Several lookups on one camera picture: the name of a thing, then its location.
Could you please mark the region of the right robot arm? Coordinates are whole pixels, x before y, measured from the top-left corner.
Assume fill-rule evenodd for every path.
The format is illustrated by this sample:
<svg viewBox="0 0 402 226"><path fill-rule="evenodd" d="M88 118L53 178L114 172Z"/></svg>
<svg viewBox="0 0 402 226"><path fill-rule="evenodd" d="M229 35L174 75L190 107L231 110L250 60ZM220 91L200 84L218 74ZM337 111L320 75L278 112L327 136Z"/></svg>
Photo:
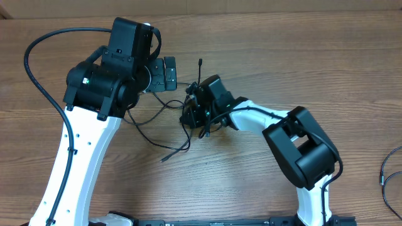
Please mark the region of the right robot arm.
<svg viewBox="0 0 402 226"><path fill-rule="evenodd" d="M235 98L218 75L187 89L180 122L200 129L199 138L207 137L219 124L236 131L249 131L267 142L280 170L296 187L296 216L303 225L330 225L329 185L343 169L334 143L308 109L273 110L246 97Z"/></svg>

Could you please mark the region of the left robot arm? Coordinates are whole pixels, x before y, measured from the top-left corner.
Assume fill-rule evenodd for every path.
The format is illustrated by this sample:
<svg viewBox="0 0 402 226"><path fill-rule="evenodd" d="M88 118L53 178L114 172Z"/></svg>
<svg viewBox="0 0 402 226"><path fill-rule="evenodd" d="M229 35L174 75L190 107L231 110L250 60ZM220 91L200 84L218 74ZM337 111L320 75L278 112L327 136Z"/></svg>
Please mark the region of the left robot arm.
<svg viewBox="0 0 402 226"><path fill-rule="evenodd" d="M45 193L30 225L137 225L117 211L90 217L89 207L107 148L143 92L173 91L172 56L160 58L158 28L116 18L109 43L67 74L64 107L56 106L63 130Z"/></svg>

